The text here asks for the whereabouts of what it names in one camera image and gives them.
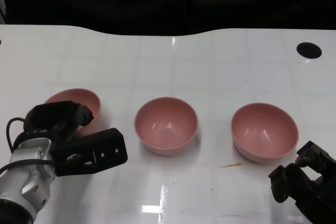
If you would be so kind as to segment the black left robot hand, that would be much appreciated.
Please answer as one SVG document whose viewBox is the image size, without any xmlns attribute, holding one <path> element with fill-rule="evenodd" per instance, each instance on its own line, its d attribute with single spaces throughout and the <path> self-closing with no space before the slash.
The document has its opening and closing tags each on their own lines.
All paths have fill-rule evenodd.
<svg viewBox="0 0 336 224">
<path fill-rule="evenodd" d="M 87 106 L 70 100 L 40 104 L 25 117 L 23 139 L 44 137 L 51 140 L 53 159 L 64 163 L 72 155 L 77 130 L 90 124 L 94 118 Z"/>
</svg>

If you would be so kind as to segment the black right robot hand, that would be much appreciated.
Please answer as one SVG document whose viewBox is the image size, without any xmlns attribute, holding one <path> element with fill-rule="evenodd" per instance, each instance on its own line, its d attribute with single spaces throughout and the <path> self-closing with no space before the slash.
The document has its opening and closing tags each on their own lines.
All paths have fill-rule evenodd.
<svg viewBox="0 0 336 224">
<path fill-rule="evenodd" d="M 335 223 L 335 160 L 312 141 L 297 154 L 294 163 L 268 175 L 275 201 L 290 197 L 311 223 Z"/>
</svg>

